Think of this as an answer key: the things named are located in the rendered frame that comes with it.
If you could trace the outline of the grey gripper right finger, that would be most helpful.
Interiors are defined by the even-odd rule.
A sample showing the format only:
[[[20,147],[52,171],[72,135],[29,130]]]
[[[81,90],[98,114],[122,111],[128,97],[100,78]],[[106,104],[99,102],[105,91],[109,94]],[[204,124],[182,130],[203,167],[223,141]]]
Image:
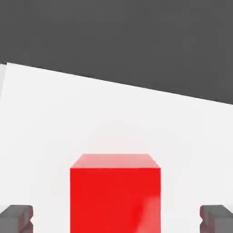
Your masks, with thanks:
[[[202,205],[200,217],[200,233],[233,233],[233,213],[223,205]]]

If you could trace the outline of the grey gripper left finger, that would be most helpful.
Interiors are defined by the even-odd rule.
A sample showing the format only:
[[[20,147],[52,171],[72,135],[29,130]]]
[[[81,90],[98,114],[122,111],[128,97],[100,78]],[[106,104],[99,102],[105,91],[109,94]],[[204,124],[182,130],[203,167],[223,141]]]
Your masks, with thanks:
[[[33,233],[31,205],[10,205],[0,213],[0,233]]]

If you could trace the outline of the small red cube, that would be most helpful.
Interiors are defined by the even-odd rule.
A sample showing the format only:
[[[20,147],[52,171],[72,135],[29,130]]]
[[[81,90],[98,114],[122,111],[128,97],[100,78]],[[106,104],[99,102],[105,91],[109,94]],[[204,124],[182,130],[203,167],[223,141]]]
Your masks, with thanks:
[[[162,233],[161,169],[148,154],[83,154],[70,169],[70,233]]]

